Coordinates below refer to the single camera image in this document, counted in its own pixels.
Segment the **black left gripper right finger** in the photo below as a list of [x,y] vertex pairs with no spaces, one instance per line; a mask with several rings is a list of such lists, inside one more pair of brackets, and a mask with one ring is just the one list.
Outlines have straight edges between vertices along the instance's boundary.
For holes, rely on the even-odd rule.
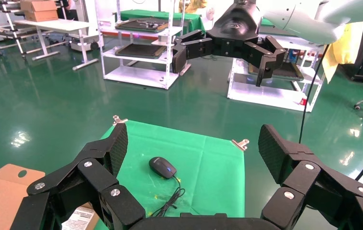
[[310,206],[340,230],[363,230],[363,184],[326,166],[307,146],[281,137],[262,125],[259,153],[280,186],[261,216],[291,230]]

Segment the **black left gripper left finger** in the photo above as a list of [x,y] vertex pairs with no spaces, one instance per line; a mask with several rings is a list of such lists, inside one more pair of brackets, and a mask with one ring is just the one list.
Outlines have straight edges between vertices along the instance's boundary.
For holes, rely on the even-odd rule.
[[144,208],[117,178],[127,146],[124,123],[108,137],[87,143],[71,163],[27,187],[11,228],[60,230],[84,204],[111,230],[128,230],[143,220]]

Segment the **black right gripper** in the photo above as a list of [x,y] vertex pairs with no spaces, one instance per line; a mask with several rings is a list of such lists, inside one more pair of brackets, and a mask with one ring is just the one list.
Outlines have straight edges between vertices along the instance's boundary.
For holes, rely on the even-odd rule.
[[180,73],[187,60],[216,55],[245,59],[258,69],[255,85],[272,77],[279,69],[286,50],[268,35],[258,43],[262,15],[255,3],[236,0],[205,33],[194,30],[174,41],[172,47],[172,71]]

